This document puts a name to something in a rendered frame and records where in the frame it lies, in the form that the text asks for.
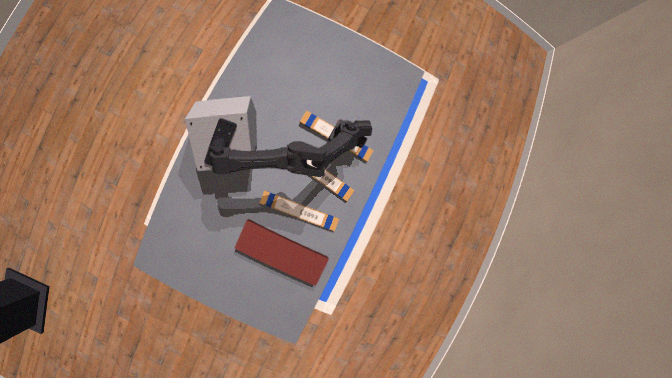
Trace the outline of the white welding electrode pack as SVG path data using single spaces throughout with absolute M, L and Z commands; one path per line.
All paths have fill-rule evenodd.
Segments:
M 348 185 L 346 185 L 344 182 L 339 180 L 337 177 L 335 177 L 333 174 L 328 172 L 326 169 L 325 174 L 322 177 L 315 177 L 315 176 L 312 177 L 315 178 L 320 183 L 322 183 L 327 188 L 329 188 L 331 191 L 336 193 L 345 201 L 348 201 L 352 193 L 355 191 Z

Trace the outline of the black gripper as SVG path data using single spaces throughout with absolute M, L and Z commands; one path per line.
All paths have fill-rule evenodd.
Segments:
M 338 126 L 341 122 L 343 122 L 342 119 L 338 120 L 338 122 L 336 123 L 337 125 L 334 127 L 334 129 L 332 130 L 330 136 L 329 136 L 328 139 L 327 139 L 328 141 L 331 141 L 332 139 L 334 139 L 334 138 L 339 134 L 339 132 L 338 132 L 338 127 L 337 127 L 337 126 Z M 330 139 L 330 140 L 329 140 L 329 139 Z

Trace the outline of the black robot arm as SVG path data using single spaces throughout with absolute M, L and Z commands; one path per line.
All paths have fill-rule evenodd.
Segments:
M 372 134 L 369 120 L 345 120 L 338 126 L 339 134 L 319 148 L 302 141 L 294 141 L 287 147 L 273 150 L 240 151 L 231 150 L 229 147 L 236 127 L 237 124 L 231 121 L 222 118 L 218 120 L 204 160 L 205 164 L 212 166 L 215 174 L 230 174 L 244 169 L 277 168 L 288 169 L 294 174 L 322 177 L 334 159 L 354 149 L 357 143 L 357 147 L 362 148 L 368 139 L 364 136 Z M 311 160 L 314 167 L 307 164 L 307 160 Z

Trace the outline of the white electrode pack with blue and orange bands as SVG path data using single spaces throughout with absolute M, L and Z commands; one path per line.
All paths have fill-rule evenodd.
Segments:
M 261 204 L 335 231 L 339 218 L 285 199 L 264 190 Z

